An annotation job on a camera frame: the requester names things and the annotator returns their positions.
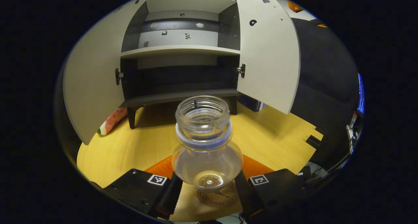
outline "clear plastic bottle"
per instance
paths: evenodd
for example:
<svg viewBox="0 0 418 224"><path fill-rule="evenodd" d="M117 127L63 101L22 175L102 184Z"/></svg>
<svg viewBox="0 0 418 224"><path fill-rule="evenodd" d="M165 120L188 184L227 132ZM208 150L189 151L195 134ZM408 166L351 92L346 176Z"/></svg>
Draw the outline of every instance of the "clear plastic bottle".
<svg viewBox="0 0 418 224"><path fill-rule="evenodd" d="M228 104L214 96L182 101L176 111L180 145L172 156L176 175L202 192L217 192L236 178L242 153L231 143L232 123Z"/></svg>

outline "cabinet door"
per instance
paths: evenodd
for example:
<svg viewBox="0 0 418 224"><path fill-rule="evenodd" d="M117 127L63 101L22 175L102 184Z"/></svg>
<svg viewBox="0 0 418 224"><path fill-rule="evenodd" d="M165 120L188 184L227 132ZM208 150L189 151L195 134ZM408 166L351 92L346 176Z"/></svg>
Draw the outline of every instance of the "cabinet door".
<svg viewBox="0 0 418 224"><path fill-rule="evenodd" d="M81 141L88 145L97 129L124 102L121 46L127 26L146 0L132 0L97 22L67 57L63 90L67 114Z"/></svg>
<svg viewBox="0 0 418 224"><path fill-rule="evenodd" d="M276 0L236 0L241 31L237 90L288 114L299 81L294 24Z"/></svg>

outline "circular coaster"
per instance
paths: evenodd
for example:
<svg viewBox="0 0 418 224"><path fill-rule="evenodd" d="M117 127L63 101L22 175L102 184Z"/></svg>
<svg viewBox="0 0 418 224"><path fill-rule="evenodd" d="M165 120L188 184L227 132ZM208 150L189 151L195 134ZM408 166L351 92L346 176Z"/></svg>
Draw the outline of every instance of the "circular coaster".
<svg viewBox="0 0 418 224"><path fill-rule="evenodd" d="M197 191L197 198L200 202L209 207L226 207L238 199L238 191L236 190L235 183L231 182L218 192L204 193Z"/></svg>

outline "door hinge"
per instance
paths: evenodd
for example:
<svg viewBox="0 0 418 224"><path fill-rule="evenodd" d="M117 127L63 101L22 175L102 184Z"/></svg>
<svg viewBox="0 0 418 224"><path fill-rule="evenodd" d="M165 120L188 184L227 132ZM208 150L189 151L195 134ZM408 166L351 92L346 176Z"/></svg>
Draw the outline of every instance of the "door hinge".
<svg viewBox="0 0 418 224"><path fill-rule="evenodd" d="M123 73L119 73L119 68L115 69L116 85L119 85L119 81L123 78Z"/></svg>
<svg viewBox="0 0 418 224"><path fill-rule="evenodd" d="M245 64L243 63L241 67L236 68L236 71L241 74L241 77L244 78L245 76Z"/></svg>

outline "table surface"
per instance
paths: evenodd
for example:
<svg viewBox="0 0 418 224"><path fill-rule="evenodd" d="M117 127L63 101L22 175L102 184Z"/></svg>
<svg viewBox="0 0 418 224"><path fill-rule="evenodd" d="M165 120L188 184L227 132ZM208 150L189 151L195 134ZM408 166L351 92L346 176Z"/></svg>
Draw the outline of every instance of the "table surface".
<svg viewBox="0 0 418 224"><path fill-rule="evenodd" d="M104 188L128 170L145 170L173 153L178 145L174 112L178 102L149 105L136 112L136 128L123 119L106 136L94 135L89 145L82 143L77 166L85 177ZM242 153L273 170L287 168L297 174L315 148L305 141L310 135L322 139L315 126L293 115L266 106L253 112L238 103L231 115L232 142ZM172 221L203 221L242 210L239 200L227 208L212 208L197 199L197 191L183 184Z"/></svg>

